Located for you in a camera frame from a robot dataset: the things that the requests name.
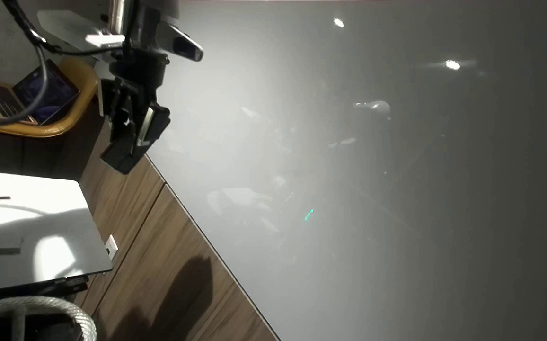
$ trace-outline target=glossy white surface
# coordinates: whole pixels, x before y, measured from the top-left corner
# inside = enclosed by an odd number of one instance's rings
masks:
[[[0,196],[0,236],[20,238],[0,255],[0,289],[111,268],[77,183],[0,175]]]
[[[281,340],[547,340],[547,3],[185,3],[149,152]]]

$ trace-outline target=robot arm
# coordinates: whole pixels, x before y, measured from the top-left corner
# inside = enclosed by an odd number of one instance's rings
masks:
[[[156,88],[162,84],[166,54],[190,61],[202,60],[202,50],[175,27],[175,0],[107,0],[107,25],[122,46],[92,52],[64,52],[48,44],[26,20],[16,0],[1,0],[13,16],[24,37],[35,48],[41,69],[45,69],[43,52],[62,56],[96,56],[109,54],[111,82],[101,82],[103,116],[111,122],[109,147],[101,160],[126,175],[160,137],[170,124],[170,114],[156,103]],[[30,107],[37,107],[47,88],[47,73],[41,73],[43,90]],[[13,124],[30,114],[30,107],[20,114],[1,122]]]

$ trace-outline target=wooden cabinet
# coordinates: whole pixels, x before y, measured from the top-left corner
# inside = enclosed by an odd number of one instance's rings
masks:
[[[96,158],[101,137],[81,185],[119,253],[77,298],[98,340],[276,340],[154,168],[143,160],[119,177]]]

